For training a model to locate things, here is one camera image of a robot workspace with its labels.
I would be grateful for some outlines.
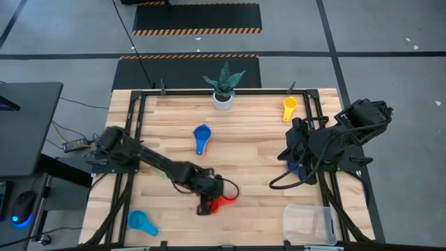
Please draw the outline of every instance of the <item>black metal frame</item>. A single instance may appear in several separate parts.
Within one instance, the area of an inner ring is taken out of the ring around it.
[[[287,91],[288,91],[287,89],[238,89],[238,90],[236,90],[238,95],[288,95]],[[192,89],[192,90],[187,90],[187,89],[186,90],[169,90],[169,89],[167,89],[167,90],[164,90],[163,94],[161,94],[161,91],[159,91],[159,90],[132,91],[132,94],[130,96],[128,115],[127,115],[127,119],[125,122],[125,130],[127,132],[130,132],[130,127],[132,124],[132,117],[133,117],[136,99],[140,99],[140,103],[139,103],[139,113],[138,113],[138,117],[137,117],[137,125],[136,125],[136,131],[134,134],[134,138],[136,140],[139,140],[141,137],[141,127],[142,127],[142,122],[144,119],[144,105],[146,103],[147,97],[161,96],[161,95],[166,95],[166,96],[190,96],[190,95],[205,96],[205,95],[208,95],[208,96],[211,96],[212,94],[213,94],[212,89]],[[321,101],[319,100],[319,94],[318,94],[317,89],[292,90],[291,95],[302,95],[307,117],[312,117],[310,98],[312,98],[314,100],[317,116],[323,115]],[[315,130],[315,125],[314,125],[313,121],[310,122],[310,130]],[[120,190],[121,190],[121,184],[122,184],[122,178],[123,178],[122,174],[116,175],[116,182],[115,182],[115,186],[114,186],[113,197],[111,200],[111,208],[113,208],[116,205],[116,201],[119,197]],[[128,179],[130,179],[129,182],[131,182],[131,184],[133,185],[134,174],[128,174]],[[340,193],[339,193],[339,186],[337,183],[336,174],[334,172],[330,172],[330,180],[331,180],[331,184],[332,184],[333,194],[335,195],[340,206],[342,206],[341,197],[340,197]],[[324,195],[322,193],[321,193],[321,196],[323,198],[323,205],[330,206],[328,203],[328,200],[324,197]],[[125,203],[123,205],[123,217],[121,218],[121,226],[119,229],[119,239],[118,239],[118,244],[122,245],[122,246],[124,246],[125,233],[127,230],[127,217],[125,217],[125,215],[128,214],[128,211],[130,209],[130,200],[131,200],[131,195],[125,201]],[[339,221],[339,222],[341,223],[342,240],[349,241],[350,239],[349,239],[349,235],[348,235],[348,230],[347,230],[345,224],[342,221]],[[113,229],[114,229],[114,224],[111,224],[109,226],[109,229],[106,234],[106,238],[105,238],[106,244],[109,244],[112,242]],[[159,248],[159,250],[166,250],[165,248],[167,248],[167,242],[162,242],[160,247],[151,247],[151,249],[152,248]],[[199,250],[199,249],[205,248],[208,250],[209,248],[213,248],[213,247],[184,247],[184,248],[186,248],[186,249],[192,248],[193,250]],[[238,248],[243,248],[246,250],[249,250],[250,248],[252,248],[253,250],[259,250],[259,249],[262,249],[262,250],[283,250],[284,248],[285,248],[285,250],[295,250],[295,249],[302,249],[302,246],[292,246],[289,244],[288,241],[284,241],[284,246],[252,246],[252,247],[242,246],[242,247],[238,247]]]

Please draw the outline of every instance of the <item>wooden table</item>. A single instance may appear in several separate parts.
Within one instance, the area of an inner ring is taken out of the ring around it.
[[[319,89],[323,114],[332,118],[341,111],[336,89]],[[114,91],[107,126],[125,127],[131,90]],[[141,163],[134,178],[130,210],[147,213],[160,230],[156,237],[141,231],[127,230],[125,246],[202,245],[283,245],[282,211],[289,204],[322,206],[318,185],[301,185],[288,190],[271,190],[268,183],[286,171],[277,155],[286,148],[285,132],[291,123],[282,122],[281,95],[236,96],[229,111],[218,111],[210,96],[150,96],[146,99],[141,130],[143,145],[172,160],[189,160],[202,167],[213,167],[218,174],[240,187],[236,203],[225,206],[215,215],[197,216],[199,197],[183,195],[162,178],[156,169]],[[305,118],[301,96],[294,117]],[[313,114],[316,114],[312,103]],[[131,135],[136,126],[133,116]],[[195,154],[192,131],[201,124],[212,130],[206,154]],[[80,243],[88,240],[110,210],[115,174],[109,174],[91,191]],[[373,230],[359,181],[337,174],[344,209],[369,238]],[[295,183],[288,175],[278,185]],[[225,194],[235,194],[225,183]],[[115,221],[117,240],[121,217]],[[341,234],[336,230],[338,239]]]

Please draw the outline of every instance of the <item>plastic bin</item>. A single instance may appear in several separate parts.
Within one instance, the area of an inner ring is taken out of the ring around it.
[[[291,243],[335,245],[331,208],[288,205],[283,214],[284,237]]]

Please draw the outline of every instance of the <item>black desk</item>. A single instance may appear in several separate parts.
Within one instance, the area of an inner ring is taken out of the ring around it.
[[[0,111],[0,180],[13,183],[6,219],[0,222],[0,245],[40,233],[42,224],[39,222],[38,227],[35,224],[47,195],[50,176],[88,188],[91,185],[90,174],[41,153],[62,86],[57,82],[0,84],[2,96],[21,107],[18,112]],[[37,194],[32,221],[17,228],[10,220],[10,210],[17,196],[31,186]],[[28,243],[24,241],[2,248],[2,251],[25,250]]]

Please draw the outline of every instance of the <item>computer mouse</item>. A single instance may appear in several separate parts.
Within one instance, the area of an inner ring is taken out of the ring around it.
[[[11,211],[11,220],[14,224],[19,225],[28,220],[35,201],[36,194],[32,191],[23,192],[17,197]]]

